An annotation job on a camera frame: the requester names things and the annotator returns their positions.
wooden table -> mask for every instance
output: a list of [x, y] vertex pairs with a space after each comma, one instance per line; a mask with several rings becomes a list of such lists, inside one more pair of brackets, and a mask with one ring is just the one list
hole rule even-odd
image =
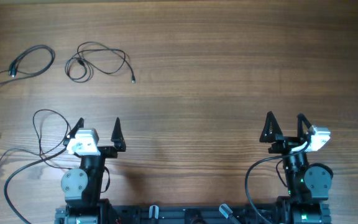
[[[65, 62], [88, 40], [125, 50], [137, 83], [127, 67], [116, 77], [95, 72], [84, 84], [68, 79]], [[266, 113], [274, 112], [287, 136], [296, 134], [296, 115], [304, 113], [332, 132], [309, 161], [335, 173], [328, 201], [333, 222], [358, 223], [358, 1], [0, 6], [0, 70], [35, 44], [53, 48], [56, 59], [41, 76], [0, 88], [0, 155], [12, 147], [38, 151], [31, 119], [39, 109], [57, 110], [71, 125], [85, 118], [86, 127], [98, 130], [99, 145], [111, 144], [118, 116], [127, 152], [106, 162], [112, 183], [102, 197], [114, 205], [240, 205], [247, 202], [246, 170], [269, 156], [269, 145], [259, 143]], [[21, 69], [36, 71], [48, 57], [34, 52]], [[108, 54], [91, 59], [106, 70], [118, 63]], [[65, 130], [49, 115], [35, 119], [38, 128], [44, 121], [44, 148]], [[20, 223], [3, 186], [35, 160], [22, 152], [3, 160], [0, 223]], [[53, 161], [79, 165], [68, 154]], [[256, 202], [287, 194], [276, 162], [253, 171]], [[40, 164], [13, 179], [9, 195], [23, 216], [53, 221], [55, 208], [65, 205], [63, 173]]]

black cable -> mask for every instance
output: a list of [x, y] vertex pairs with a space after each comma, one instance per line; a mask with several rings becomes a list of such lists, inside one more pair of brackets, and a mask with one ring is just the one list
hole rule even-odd
[[[19, 71], [18, 68], [19, 68], [19, 64], [20, 62], [23, 60], [23, 58], [25, 56], [27, 56], [29, 53], [35, 51], [35, 50], [39, 50], [39, 49], [45, 49], [45, 50], [48, 50], [49, 53], [50, 53], [50, 56], [51, 56], [51, 59], [48, 63], [48, 65], [39, 70], [38, 72], [34, 72], [34, 73], [27, 73], [27, 72], [22, 72], [22, 71]], [[46, 70], [48, 70], [48, 68], [52, 65], [53, 61], [55, 60], [55, 52], [48, 46], [46, 45], [35, 45], [35, 46], [32, 46], [30, 47], [29, 49], [25, 50], [23, 53], [21, 53], [19, 56], [17, 56], [17, 58], [15, 60], [13, 60], [13, 62], [10, 64], [9, 66], [9, 69], [8, 70], [4, 70], [4, 71], [1, 71], [1, 73], [4, 73], [4, 72], [8, 72], [8, 75], [11, 76], [12, 78], [14, 78], [16, 76], [17, 73], [21, 73], [21, 74], [24, 74], [24, 75], [27, 75], [27, 76], [24, 76], [24, 77], [20, 77], [20, 78], [14, 78], [14, 79], [11, 79], [11, 80], [8, 80], [8, 81], [3, 81], [3, 82], [0, 82], [0, 85], [4, 85], [4, 84], [7, 84], [7, 83], [10, 83], [10, 82], [14, 82], [14, 81], [18, 81], [18, 80], [23, 80], [23, 79], [26, 79], [26, 78], [32, 78], [32, 77], [36, 77], [38, 75], [41, 75], [43, 74]]]
[[[37, 128], [35, 127], [35, 115], [37, 115], [37, 113], [39, 113], [39, 112], [41, 112], [41, 111], [50, 111], [50, 112], [53, 112], [53, 113], [59, 115], [59, 116], [66, 122], [66, 125], [67, 125], [67, 127], [66, 127], [66, 133], [65, 133], [63, 139], [62, 139], [55, 147], [49, 149], [47, 152], [44, 152], [44, 150], [42, 149], [42, 145], [41, 145], [42, 133], [39, 134], [38, 131], [37, 131]], [[64, 139], [65, 139], [65, 136], [66, 136], [66, 135], [68, 134], [68, 132], [71, 130], [71, 126], [70, 126], [70, 124], [68, 123], [68, 121], [66, 120], [66, 118], [65, 118], [63, 115], [61, 115], [60, 113], [58, 113], [58, 112], [56, 112], [56, 111], [54, 111], [54, 110], [50, 110], [50, 109], [37, 110], [37, 111], [34, 113], [33, 117], [32, 117], [32, 125], [33, 125], [33, 127], [34, 127], [35, 133], [37, 134], [38, 145], [39, 145], [39, 149], [40, 149], [39, 157], [40, 157], [41, 159], [42, 159], [42, 156], [45, 156], [45, 155], [46, 155], [46, 153], [48, 153], [48, 152], [50, 152], [50, 151], [56, 149], [59, 145], [61, 145], [61, 144], [63, 143]], [[57, 166], [53, 166], [53, 165], [47, 163], [46, 161], [44, 161], [44, 162], [45, 162], [46, 165], [48, 165], [48, 166], [50, 166], [50, 167], [53, 167], [53, 168], [57, 168], [57, 169], [71, 169], [71, 168], [68, 168], [68, 167], [57, 167]]]
[[109, 172], [109, 169], [107, 169], [107, 167], [104, 167], [104, 170], [107, 171], [107, 174], [109, 175], [109, 180], [107, 181], [105, 190], [100, 192], [100, 193], [105, 193], [108, 190], [109, 186], [110, 186], [110, 172]]
[[280, 178], [281, 180], [281, 183], [283, 183], [284, 187], [288, 187], [288, 185], [284, 182], [284, 180], [281, 178], [281, 174], [280, 172], [278, 171], [278, 165], [283, 162], [283, 160], [280, 160], [277, 165], [276, 165], [276, 172], [277, 172], [277, 175], [278, 175], [278, 178]]
[[292, 153], [292, 154], [288, 154], [288, 155], [285, 155], [285, 156], [273, 156], [273, 157], [268, 157], [268, 158], [265, 158], [265, 159], [261, 159], [259, 160], [258, 162], [254, 163], [247, 171], [246, 173], [246, 179], [245, 179], [245, 183], [246, 183], [246, 195], [247, 195], [247, 198], [248, 198], [248, 201], [251, 205], [251, 207], [255, 210], [255, 213], [258, 214], [258, 216], [260, 216], [264, 221], [265, 223], [267, 224], [272, 224], [271, 222], [269, 222], [263, 215], [261, 215], [258, 211], [258, 208], [255, 206], [255, 204], [253, 203], [250, 195], [249, 195], [249, 191], [248, 191], [248, 178], [249, 178], [249, 174], [251, 172], [251, 170], [256, 167], [257, 165], [263, 163], [263, 162], [267, 162], [267, 161], [271, 161], [271, 160], [274, 160], [274, 159], [285, 159], [285, 158], [288, 158], [288, 157], [291, 157], [291, 156], [295, 156], [295, 155], [298, 155], [298, 154], [301, 154], [301, 153], [304, 153], [307, 148], [309, 147], [310, 145], [310, 135], [308, 136], [308, 139], [306, 140], [306, 146], [298, 151], [298, 152], [295, 152], [295, 153]]
[[[99, 45], [99, 46], [102, 46], [103, 48], [102, 49], [88, 49], [88, 50], [80, 50], [80, 47], [82, 45], [86, 45], [86, 44], [96, 44], [96, 45]], [[100, 51], [111, 51], [113, 54], [117, 55], [119, 58], [122, 59], [122, 63], [121, 65], [118, 67], [117, 70], [113, 71], [113, 72], [105, 72], [103, 70], [101, 70], [100, 68], [98, 68], [97, 66], [95, 66], [93, 63], [91, 63], [89, 60], [85, 59], [84, 58], [84, 55], [83, 53], [84, 52], [89, 52], [89, 53], [93, 53], [93, 52], [100, 52]], [[93, 69], [97, 69], [98, 71], [104, 73], [104, 74], [107, 74], [107, 75], [112, 75], [116, 72], [118, 72], [122, 66], [124, 65], [124, 63], [126, 63], [129, 67], [129, 69], [131, 70], [131, 73], [132, 73], [132, 83], [135, 83], [135, 75], [134, 75], [134, 70], [132, 69], [131, 65], [129, 64], [129, 62], [126, 60], [126, 57], [127, 57], [127, 54], [123, 51], [123, 50], [120, 50], [120, 49], [111, 49], [107, 46], [105, 46], [104, 44], [102, 43], [99, 43], [99, 42], [95, 42], [95, 41], [88, 41], [88, 42], [85, 42], [85, 43], [82, 43], [80, 44], [78, 47], [77, 47], [77, 53], [74, 54], [70, 59], [68, 59], [68, 61], [66, 62], [66, 65], [65, 65], [65, 73], [66, 75], [73, 81], [73, 82], [77, 82], [77, 83], [84, 83], [84, 82], [87, 82], [89, 81], [92, 76], [93, 76]], [[79, 78], [73, 78], [71, 77], [70, 75], [70, 68], [72, 66], [72, 61], [75, 60], [77, 61], [83, 68], [84, 68], [84, 74], [82, 76], [80, 76]]]
[[43, 159], [40, 159], [38, 161], [35, 161], [35, 162], [32, 162], [30, 164], [27, 164], [25, 165], [24, 167], [21, 167], [20, 169], [16, 170], [13, 174], [11, 174], [8, 179], [6, 180], [5, 182], [5, 186], [4, 186], [4, 195], [5, 195], [5, 199], [6, 199], [6, 202], [8, 203], [8, 205], [10, 206], [10, 208], [13, 210], [14, 213], [16, 213], [16, 215], [24, 222], [24, 223], [28, 223], [30, 224], [30, 222], [28, 220], [26, 220], [22, 214], [20, 214], [19, 211], [17, 211], [17, 209], [15, 208], [15, 206], [13, 206], [12, 202], [11, 202], [11, 199], [9, 198], [8, 194], [7, 194], [7, 186], [9, 184], [9, 182], [11, 181], [11, 179], [16, 175], [18, 174], [19, 172], [23, 171], [24, 169], [26, 168], [29, 168], [30, 166], [33, 166], [33, 165], [36, 165], [38, 163], [41, 163], [41, 162], [45, 162], [47, 160], [50, 160], [50, 159], [53, 159], [54, 157], [57, 157], [59, 156], [60, 154], [62, 154], [63, 152], [66, 151], [66, 148], [62, 149], [60, 152], [52, 155], [52, 156], [49, 156], [49, 157], [46, 157], [46, 158], [43, 158]]
[[30, 154], [33, 154], [33, 155], [35, 155], [35, 156], [38, 156], [37, 153], [34, 153], [34, 152], [29, 151], [29, 150], [26, 150], [26, 149], [12, 148], [12, 149], [8, 149], [7, 151], [4, 152], [4, 154], [0, 157], [0, 162], [1, 162], [2, 158], [3, 158], [8, 152], [10, 152], [10, 151], [24, 151], [24, 152], [28, 152], [28, 153], [30, 153]]

wood grain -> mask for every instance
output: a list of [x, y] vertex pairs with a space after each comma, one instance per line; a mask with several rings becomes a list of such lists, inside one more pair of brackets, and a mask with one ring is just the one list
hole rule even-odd
[[52, 3], [80, 3], [80, 2], [147, 2], [148, 0], [0, 0], [2, 4], [52, 4]]
[[[96, 72], [73, 83], [64, 64], [85, 41], [125, 50], [129, 69], [115, 77]], [[358, 223], [358, 1], [120, 2], [0, 6], [0, 70], [23, 50], [47, 44], [56, 52], [39, 77], [0, 88], [0, 155], [11, 147], [37, 152], [31, 117], [42, 108], [71, 124], [83, 117], [108, 145], [121, 119], [127, 152], [107, 161], [112, 184], [103, 197], [115, 205], [243, 204], [246, 170], [267, 157], [259, 143], [272, 110], [286, 135], [296, 115], [327, 126], [332, 140], [310, 154], [335, 173], [328, 203], [334, 223]], [[112, 69], [108, 55], [92, 57]], [[34, 52], [21, 64], [36, 71], [48, 62]], [[48, 113], [43, 146], [63, 137], [63, 121]], [[2, 190], [16, 169], [37, 158], [11, 154], [0, 166], [0, 223], [20, 223]], [[78, 166], [67, 154], [54, 163]], [[268, 162], [252, 173], [257, 202], [285, 195]], [[9, 195], [31, 222], [50, 223], [64, 206], [64, 170], [45, 165], [17, 175]]]

